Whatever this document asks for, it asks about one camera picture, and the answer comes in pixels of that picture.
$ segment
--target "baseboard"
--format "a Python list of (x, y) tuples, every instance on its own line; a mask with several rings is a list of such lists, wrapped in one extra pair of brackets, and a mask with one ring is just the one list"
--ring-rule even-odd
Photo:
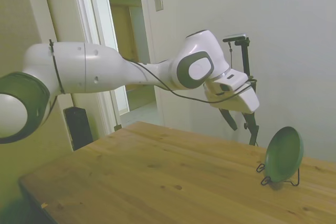
[(128, 109), (125, 108), (125, 109), (122, 109), (122, 110), (119, 110), (119, 115), (124, 115), (128, 112)]

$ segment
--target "black speaker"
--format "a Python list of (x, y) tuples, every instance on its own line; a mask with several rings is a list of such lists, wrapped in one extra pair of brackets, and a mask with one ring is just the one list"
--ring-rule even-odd
[(85, 109), (70, 107), (64, 110), (72, 138), (73, 150), (78, 150), (93, 142), (88, 116)]

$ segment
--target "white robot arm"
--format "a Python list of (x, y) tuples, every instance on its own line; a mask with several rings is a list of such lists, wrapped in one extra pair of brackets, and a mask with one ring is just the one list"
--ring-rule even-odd
[(216, 108), (251, 114), (259, 107), (247, 75), (230, 68), (208, 30), (188, 36), (176, 58), (157, 64), (129, 62), (112, 48), (81, 42), (36, 44), (24, 59), (22, 72), (0, 78), (0, 143), (32, 134), (62, 93), (102, 92), (127, 84), (169, 90), (204, 85)]

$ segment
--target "light switch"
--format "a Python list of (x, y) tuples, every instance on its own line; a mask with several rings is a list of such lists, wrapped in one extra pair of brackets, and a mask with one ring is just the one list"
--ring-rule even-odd
[(163, 10), (162, 0), (154, 0), (154, 2), (155, 2), (155, 9), (157, 12)]

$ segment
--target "wooden table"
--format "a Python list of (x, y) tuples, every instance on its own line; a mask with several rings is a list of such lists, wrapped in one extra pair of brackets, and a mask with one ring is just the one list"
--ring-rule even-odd
[(304, 158), (298, 187), (263, 187), (264, 157), (264, 148), (139, 122), (21, 184), (60, 224), (336, 223), (336, 164)]

